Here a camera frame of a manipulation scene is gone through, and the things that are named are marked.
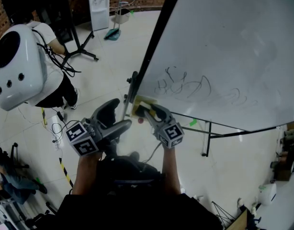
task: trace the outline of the handwriting on whiteboard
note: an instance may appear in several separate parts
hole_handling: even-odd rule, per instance
[[[188,81],[186,71],[182,75],[173,77],[170,67],[168,67],[165,69],[165,73],[167,77],[158,80],[158,85],[154,88],[155,94],[171,95],[178,100],[190,102],[199,99],[199,103],[205,103],[212,107],[223,107],[230,104],[238,110],[245,110],[258,104],[257,100],[249,101],[248,97],[242,95],[238,88],[212,95],[211,83],[204,75],[199,80]]]

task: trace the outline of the whiteboard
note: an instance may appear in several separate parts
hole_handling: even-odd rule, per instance
[[[248,131],[294,121],[294,0],[178,0],[137,94]]]

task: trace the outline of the floor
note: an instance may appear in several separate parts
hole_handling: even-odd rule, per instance
[[[80,90],[79,105],[76,110],[66,110],[68,120],[81,120],[90,117],[94,110],[113,98],[123,100],[128,92],[126,79],[133,71],[139,71],[145,51],[151,39],[159,11],[137,12],[130,20],[121,25],[121,36],[117,41],[104,41],[108,29],[95,32],[86,50],[100,59],[93,61],[86,56],[72,58],[69,63],[82,73],[71,79]],[[77,27],[80,42],[88,36],[90,24]],[[69,52],[76,49],[74,42],[67,43]],[[122,104],[117,108],[120,116]],[[48,127],[57,122],[56,113],[46,109]],[[189,126],[189,118],[176,119],[184,126]],[[192,128],[207,129],[203,122]],[[223,126],[214,126],[214,132],[237,132]],[[219,138],[211,141],[208,158],[201,153],[206,148],[206,136],[202,133],[185,131],[184,141],[176,148],[178,174],[184,190],[189,196],[204,195],[201,203],[209,210],[214,210],[211,202],[215,201],[230,214],[237,214],[237,199],[242,197],[250,207],[258,193],[258,186],[269,181],[270,162],[279,150],[277,139],[281,130],[256,133],[232,138]],[[71,187],[60,167],[62,156],[65,168],[72,181],[76,179],[79,157],[68,145],[65,138],[56,150],[52,143],[52,134],[44,129],[41,109],[22,104],[9,112],[0,109],[0,146],[11,151],[14,142],[19,144],[19,159],[30,165],[27,172],[37,177],[47,187],[48,194],[39,192],[25,203],[26,214],[33,217],[44,213],[45,202],[59,207]],[[140,153],[140,160],[147,159],[157,141],[151,135],[147,122],[139,124],[133,119],[132,127],[121,137],[118,153],[127,155],[132,151]],[[150,164],[161,170],[163,151],[159,149]]]

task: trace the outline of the whiteboard stand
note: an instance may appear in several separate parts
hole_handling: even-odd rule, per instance
[[[149,46],[147,48],[144,60],[142,62],[142,66],[141,69],[139,71],[139,73],[137,73],[136,71],[133,73],[132,77],[127,79],[127,82],[130,83],[130,88],[128,91],[128,94],[124,95],[124,111],[123,111],[123,116],[122,119],[125,118],[125,116],[130,116],[126,113],[127,108],[129,106],[129,103],[133,103],[135,96],[138,92],[138,89],[140,87],[140,84],[142,83],[142,80],[144,78],[144,75],[147,71],[147,68],[149,66],[149,63],[154,55],[154,52],[156,51],[157,45],[160,41],[160,38],[164,32],[164,29],[169,21],[169,18],[174,10],[174,7],[176,5],[178,0],[165,0],[164,5],[162,7],[159,19],[157,21],[155,30],[153,32],[153,35],[151,37]],[[203,131],[203,130],[196,130],[196,129],[192,129],[192,128],[188,128],[188,127],[182,127],[185,130],[190,130],[190,131],[194,131],[194,132],[201,132],[201,133],[205,133],[208,134],[208,143],[207,143],[207,150],[206,153],[202,153],[201,155],[203,157],[208,157],[209,156],[209,151],[210,151],[210,143],[211,143],[211,139],[214,138],[223,138],[223,137],[233,137],[233,136],[239,136],[239,135],[247,135],[247,134],[253,134],[253,133],[258,133],[258,132],[263,132],[263,131],[267,131],[267,130],[271,130],[271,129],[275,129],[276,126],[273,127],[268,127],[268,128],[263,128],[263,129],[258,129],[258,130],[254,130],[254,131],[246,131],[241,129],[241,132],[236,132],[236,133],[230,133],[230,134],[217,134],[217,133],[213,133],[212,132],[212,124],[217,124],[217,125],[221,125],[221,126],[225,126],[225,127],[231,127],[231,126],[227,126],[227,125],[223,125],[220,123],[215,123],[212,121],[208,121],[205,119],[200,119],[197,117],[193,117],[193,116],[187,116],[187,115],[183,115],[183,114],[179,114],[176,112],[172,112],[175,115],[181,115],[181,116],[185,116],[185,117],[189,117],[189,118],[195,118],[197,120],[201,120],[204,121],[206,123],[209,124],[209,130],[208,131]]]

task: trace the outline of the dustpan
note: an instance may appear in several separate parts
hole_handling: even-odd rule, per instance
[[[119,2],[118,2],[117,13],[119,11],[119,6],[120,6],[120,8],[122,8],[121,1],[122,0],[119,0]],[[104,37],[104,40],[116,41],[119,38],[120,33],[121,33],[121,30],[120,30],[120,23],[118,23],[118,28],[115,28],[115,25],[116,25],[116,17],[117,16],[115,16],[115,19],[114,19],[114,27],[113,27],[113,29],[111,29],[111,30],[108,31],[108,33]]]

